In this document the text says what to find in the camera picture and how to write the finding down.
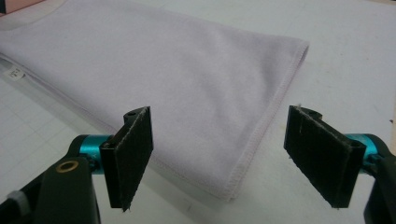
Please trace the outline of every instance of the white cloth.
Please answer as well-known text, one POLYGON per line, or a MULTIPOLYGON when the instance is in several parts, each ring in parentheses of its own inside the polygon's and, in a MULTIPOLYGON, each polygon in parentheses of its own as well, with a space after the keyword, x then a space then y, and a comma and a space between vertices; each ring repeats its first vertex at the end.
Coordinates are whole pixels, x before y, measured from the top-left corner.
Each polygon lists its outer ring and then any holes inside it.
POLYGON ((307 48, 127 0, 68 0, 0 32, 0 57, 111 132, 150 105, 152 159, 224 200, 236 196, 307 48))

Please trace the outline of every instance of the black rubber pad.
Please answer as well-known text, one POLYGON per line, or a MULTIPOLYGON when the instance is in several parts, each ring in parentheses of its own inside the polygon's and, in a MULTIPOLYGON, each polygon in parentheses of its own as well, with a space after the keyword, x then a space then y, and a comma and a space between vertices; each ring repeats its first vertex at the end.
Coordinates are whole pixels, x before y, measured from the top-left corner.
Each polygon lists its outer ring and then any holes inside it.
POLYGON ((337 132, 318 112, 290 106, 284 148, 332 207, 348 207, 364 144, 337 132))
POLYGON ((153 149, 149 107, 125 114, 124 122, 100 147, 110 205, 123 211, 131 206, 153 149))

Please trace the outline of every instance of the teal metal part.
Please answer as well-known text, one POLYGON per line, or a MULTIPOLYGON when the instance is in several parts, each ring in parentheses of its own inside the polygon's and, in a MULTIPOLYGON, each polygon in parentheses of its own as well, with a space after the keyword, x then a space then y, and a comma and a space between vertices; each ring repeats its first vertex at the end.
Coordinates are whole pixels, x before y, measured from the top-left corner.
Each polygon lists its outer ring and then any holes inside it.
POLYGON ((81 144, 79 154, 89 155, 97 165, 96 169, 92 172, 93 175, 102 175, 104 173, 99 146, 109 137, 110 135, 88 135, 81 144))
POLYGON ((378 154, 378 150, 373 140, 371 140, 371 138, 369 138, 363 133, 349 133, 346 134, 346 137, 352 140, 359 141, 364 145, 366 145, 366 152, 364 153, 364 157, 363 157, 363 165, 371 164, 371 162, 369 162, 368 160, 369 156, 378 154))

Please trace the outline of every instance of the label tag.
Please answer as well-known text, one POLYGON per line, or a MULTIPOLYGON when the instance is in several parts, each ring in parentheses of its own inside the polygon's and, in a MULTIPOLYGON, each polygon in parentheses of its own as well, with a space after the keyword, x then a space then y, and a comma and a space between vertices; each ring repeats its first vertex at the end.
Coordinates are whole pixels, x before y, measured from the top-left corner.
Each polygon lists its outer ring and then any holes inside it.
POLYGON ((10 69, 8 69, 6 72, 3 73, 6 77, 9 77, 13 81, 18 81, 21 78, 24 77, 24 72, 15 66, 15 64, 12 65, 10 69))

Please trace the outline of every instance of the brass hole insert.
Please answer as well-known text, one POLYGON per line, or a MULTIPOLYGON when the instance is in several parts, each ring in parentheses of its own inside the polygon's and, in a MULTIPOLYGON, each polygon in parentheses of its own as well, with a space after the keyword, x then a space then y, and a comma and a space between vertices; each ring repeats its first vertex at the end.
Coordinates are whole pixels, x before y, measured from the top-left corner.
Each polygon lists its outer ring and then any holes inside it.
POLYGON ((78 161, 65 161, 56 167, 56 172, 67 173, 78 167, 78 161))

